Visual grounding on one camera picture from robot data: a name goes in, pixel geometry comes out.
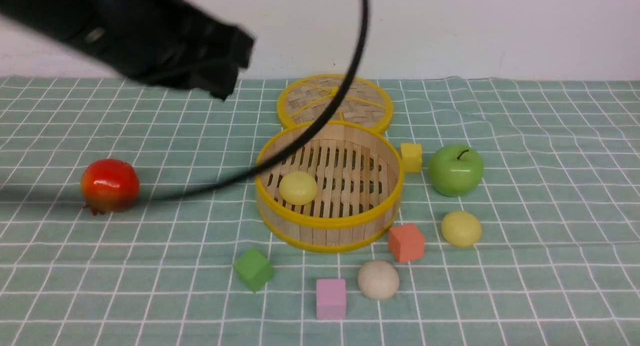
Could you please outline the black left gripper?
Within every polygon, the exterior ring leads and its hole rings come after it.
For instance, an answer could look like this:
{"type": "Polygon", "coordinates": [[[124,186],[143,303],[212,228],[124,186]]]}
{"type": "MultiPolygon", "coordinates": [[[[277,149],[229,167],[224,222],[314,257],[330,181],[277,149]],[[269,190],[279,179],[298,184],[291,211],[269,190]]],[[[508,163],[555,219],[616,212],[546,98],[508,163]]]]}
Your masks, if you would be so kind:
{"type": "Polygon", "coordinates": [[[225,100],[254,38],[187,0],[0,0],[1,15],[133,81],[225,100]]]}

